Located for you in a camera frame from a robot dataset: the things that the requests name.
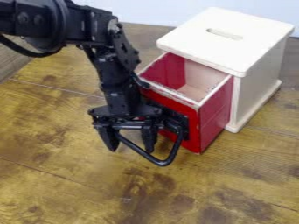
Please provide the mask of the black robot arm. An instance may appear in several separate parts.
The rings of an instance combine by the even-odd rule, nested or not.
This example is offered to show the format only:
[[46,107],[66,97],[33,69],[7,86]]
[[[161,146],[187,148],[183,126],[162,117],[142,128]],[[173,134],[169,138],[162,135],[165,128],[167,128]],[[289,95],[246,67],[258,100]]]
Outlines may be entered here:
[[155,151],[163,111],[143,99],[141,89],[150,84],[135,73],[139,51],[113,12],[71,0],[0,0],[0,43],[33,58],[49,57],[69,45],[81,48],[97,68],[107,101],[89,111],[107,148],[115,151],[127,141],[122,130],[138,129],[145,148],[133,148]]

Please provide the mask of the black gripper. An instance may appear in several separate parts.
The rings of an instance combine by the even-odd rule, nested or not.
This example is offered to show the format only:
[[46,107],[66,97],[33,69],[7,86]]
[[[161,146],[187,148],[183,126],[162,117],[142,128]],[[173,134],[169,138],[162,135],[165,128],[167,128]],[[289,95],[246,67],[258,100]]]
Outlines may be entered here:
[[89,114],[107,148],[118,150],[117,130],[142,130],[145,149],[153,153],[165,126],[165,112],[142,96],[141,90],[151,85],[121,66],[99,67],[98,77],[107,105],[91,108]]

